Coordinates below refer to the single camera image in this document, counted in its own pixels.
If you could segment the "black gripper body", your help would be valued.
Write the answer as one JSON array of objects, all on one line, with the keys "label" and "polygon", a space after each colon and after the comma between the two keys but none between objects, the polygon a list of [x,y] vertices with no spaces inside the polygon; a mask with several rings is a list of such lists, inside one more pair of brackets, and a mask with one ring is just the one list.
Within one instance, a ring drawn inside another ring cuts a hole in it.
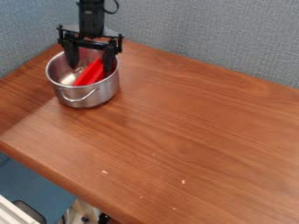
[{"label": "black gripper body", "polygon": [[58,42],[67,53],[76,53],[80,47],[99,50],[111,47],[117,53],[122,52],[125,36],[106,27],[106,13],[103,8],[82,9],[78,26],[58,26]]}]

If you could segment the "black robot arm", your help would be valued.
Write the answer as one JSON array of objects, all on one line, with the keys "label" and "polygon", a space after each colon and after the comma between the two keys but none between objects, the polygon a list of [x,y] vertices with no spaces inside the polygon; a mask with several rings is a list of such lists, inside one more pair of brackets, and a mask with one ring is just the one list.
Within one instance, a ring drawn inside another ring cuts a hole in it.
[{"label": "black robot arm", "polygon": [[79,29],[58,26],[58,43],[62,45],[67,62],[75,68],[80,62],[80,48],[103,52],[105,73],[113,71],[119,53],[123,52],[125,35],[106,27],[106,15],[114,15],[119,10],[119,1],[114,0],[117,9],[106,9],[106,0],[79,0]]}]

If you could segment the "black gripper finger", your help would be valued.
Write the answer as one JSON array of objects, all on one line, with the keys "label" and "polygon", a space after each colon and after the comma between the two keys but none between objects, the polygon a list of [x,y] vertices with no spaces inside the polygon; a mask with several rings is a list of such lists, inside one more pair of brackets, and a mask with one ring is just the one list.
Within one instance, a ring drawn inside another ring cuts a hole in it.
[{"label": "black gripper finger", "polygon": [[64,49],[64,53],[66,53],[66,57],[67,57],[70,67],[75,68],[76,65],[79,64],[79,61],[80,61],[79,47],[70,40],[64,40],[62,45],[63,45],[63,49]]},{"label": "black gripper finger", "polygon": [[117,58],[117,47],[109,45],[103,54],[105,73],[110,74],[114,70],[114,63]]}]

